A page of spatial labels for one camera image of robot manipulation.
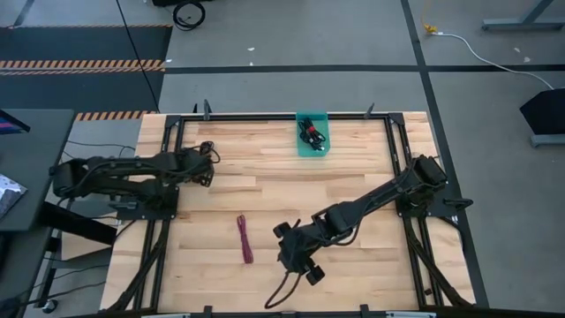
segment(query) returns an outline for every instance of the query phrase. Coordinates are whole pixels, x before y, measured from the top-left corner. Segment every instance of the wooden tabletop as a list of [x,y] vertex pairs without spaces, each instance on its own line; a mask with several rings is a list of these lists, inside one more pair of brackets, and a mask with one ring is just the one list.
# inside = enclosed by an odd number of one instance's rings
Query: wooden tabletop
[[[144,116],[137,155],[160,151],[165,117]],[[404,118],[412,151],[437,155],[426,113],[405,112]],[[215,312],[264,311],[265,301],[284,274],[276,260],[278,240],[273,228],[298,218],[310,220],[313,213],[355,200],[394,177],[381,121],[334,120],[329,126],[327,156],[302,158],[297,155],[294,121],[186,125],[183,146],[211,140],[222,161],[215,165],[209,188],[181,185],[178,215],[170,226],[159,312],[202,312],[205,305],[213,306]],[[255,260],[251,265],[244,264],[241,252],[236,223],[241,214],[247,220]],[[101,308],[116,301],[137,272],[146,226],[138,221],[115,244]],[[433,218],[428,228],[438,267],[464,298],[474,301],[457,231]],[[372,310],[418,308],[403,224],[394,204],[367,216],[352,245],[322,248],[313,258],[326,277],[315,286],[303,280],[273,310],[357,311],[360,304]],[[429,286],[425,267],[420,264],[420,268]],[[152,277],[147,280],[146,305],[152,282]],[[433,304],[431,296],[428,303]]]

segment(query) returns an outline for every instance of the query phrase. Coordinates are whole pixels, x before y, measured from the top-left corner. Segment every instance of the gray floor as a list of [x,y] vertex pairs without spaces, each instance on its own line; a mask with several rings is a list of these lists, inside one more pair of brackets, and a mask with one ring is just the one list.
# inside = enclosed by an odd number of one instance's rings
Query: gray floor
[[[464,36],[481,56],[500,64],[565,64],[565,31],[480,30],[482,19],[515,17],[533,3],[433,0],[425,21]],[[121,4],[128,23],[170,21],[164,9],[141,0]],[[419,28],[424,1],[410,4],[428,64],[480,64],[462,42],[425,36]],[[22,5],[1,2],[0,24],[13,23]],[[396,0],[215,0],[204,5],[207,20],[201,28],[190,33],[174,29],[168,67],[416,63]],[[565,1],[555,1],[546,15],[565,16]],[[113,0],[35,0],[24,22],[119,23]],[[539,75],[565,87],[563,72]],[[432,73],[431,79],[463,195],[475,201],[469,218],[491,306],[565,312],[565,202],[560,195],[565,148],[532,149],[530,129],[518,111],[545,87],[530,77],[501,72]],[[364,110],[372,102],[375,110],[427,110],[419,75],[409,72],[166,75],[160,107],[186,112],[205,98],[216,112]],[[77,123],[72,140],[134,145],[138,130],[139,121]],[[67,151],[116,155],[119,148],[68,146]],[[67,290],[103,277],[103,270],[81,273],[56,281],[55,288]],[[92,313],[100,297],[101,289],[92,289],[61,298],[52,316]]]

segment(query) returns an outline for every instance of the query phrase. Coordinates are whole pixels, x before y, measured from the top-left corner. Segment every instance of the green plastic container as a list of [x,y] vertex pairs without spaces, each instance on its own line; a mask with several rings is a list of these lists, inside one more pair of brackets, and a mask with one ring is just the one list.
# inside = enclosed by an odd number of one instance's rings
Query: green plastic container
[[[300,139],[300,127],[298,127],[298,122],[306,118],[310,118],[316,130],[326,137],[326,141],[322,142],[321,145],[324,147],[323,150],[314,150],[310,145],[303,142]],[[328,125],[328,114],[325,112],[298,112],[297,113],[297,148],[298,155],[303,157],[321,157],[328,153],[330,148],[329,143],[329,125]]]

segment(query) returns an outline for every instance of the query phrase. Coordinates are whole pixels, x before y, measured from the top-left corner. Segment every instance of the red rope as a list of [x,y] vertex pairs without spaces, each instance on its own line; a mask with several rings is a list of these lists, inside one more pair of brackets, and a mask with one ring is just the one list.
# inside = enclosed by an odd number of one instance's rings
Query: red rope
[[249,240],[247,239],[247,229],[245,227],[244,215],[237,217],[237,227],[239,229],[239,235],[241,236],[241,250],[244,254],[245,264],[252,264],[253,253],[251,251],[251,247],[249,246]]

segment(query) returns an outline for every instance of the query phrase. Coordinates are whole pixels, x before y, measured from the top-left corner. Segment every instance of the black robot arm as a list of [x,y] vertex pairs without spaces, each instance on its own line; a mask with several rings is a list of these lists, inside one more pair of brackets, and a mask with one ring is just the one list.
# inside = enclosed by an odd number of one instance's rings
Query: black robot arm
[[[299,226],[300,220],[298,220],[292,227],[288,223],[276,226],[275,235],[281,239],[278,260],[287,269],[287,273],[306,275],[311,285],[317,284],[325,276],[320,266],[316,266],[312,259],[312,255],[318,249],[351,244],[357,237],[363,217],[392,201],[399,201],[403,206],[414,209],[426,210],[433,201],[433,194],[440,191],[446,182],[445,172],[432,157],[421,155],[414,158],[396,178],[355,201],[340,202],[321,210],[312,216],[310,224]],[[352,238],[343,242],[351,234],[353,234]],[[429,261],[415,234],[410,235],[409,241],[410,247],[416,250],[423,263],[428,268],[432,267],[431,274],[437,276],[442,290],[446,292],[446,296],[454,306],[469,305],[458,297],[447,279],[433,262]]]

